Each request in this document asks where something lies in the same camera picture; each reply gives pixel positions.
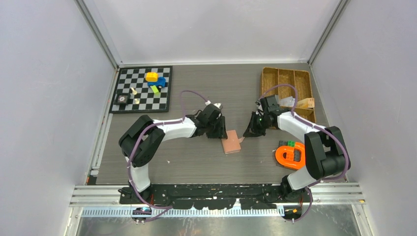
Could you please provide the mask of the pink leather card holder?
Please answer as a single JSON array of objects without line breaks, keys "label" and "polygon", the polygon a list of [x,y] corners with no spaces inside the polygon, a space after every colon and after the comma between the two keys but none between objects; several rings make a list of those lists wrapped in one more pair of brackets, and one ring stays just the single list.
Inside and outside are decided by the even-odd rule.
[{"label": "pink leather card holder", "polygon": [[226,134],[227,138],[221,140],[224,153],[232,154],[240,152],[244,137],[239,137],[236,130],[228,130]]}]

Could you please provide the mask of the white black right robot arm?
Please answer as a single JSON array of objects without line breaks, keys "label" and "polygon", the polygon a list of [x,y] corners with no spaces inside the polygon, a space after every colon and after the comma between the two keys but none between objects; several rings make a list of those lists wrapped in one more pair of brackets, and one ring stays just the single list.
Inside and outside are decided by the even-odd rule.
[{"label": "white black right robot arm", "polygon": [[305,146],[305,166],[284,176],[280,183],[284,200],[293,202],[305,188],[323,179],[339,179],[349,170],[350,158],[338,127],[309,122],[288,107],[282,107],[276,95],[260,98],[257,105],[244,137],[264,136],[267,129],[274,127],[290,133]]}]

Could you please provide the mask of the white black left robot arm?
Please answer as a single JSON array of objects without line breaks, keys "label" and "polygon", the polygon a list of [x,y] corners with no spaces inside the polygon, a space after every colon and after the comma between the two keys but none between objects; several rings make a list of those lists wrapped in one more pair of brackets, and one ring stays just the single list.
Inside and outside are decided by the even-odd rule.
[{"label": "white black left robot arm", "polygon": [[127,161],[133,199],[140,204],[150,199],[149,162],[162,142],[204,134],[209,139],[227,138],[222,104],[208,101],[202,111],[180,119],[157,120],[148,115],[140,116],[119,139],[119,146]]}]

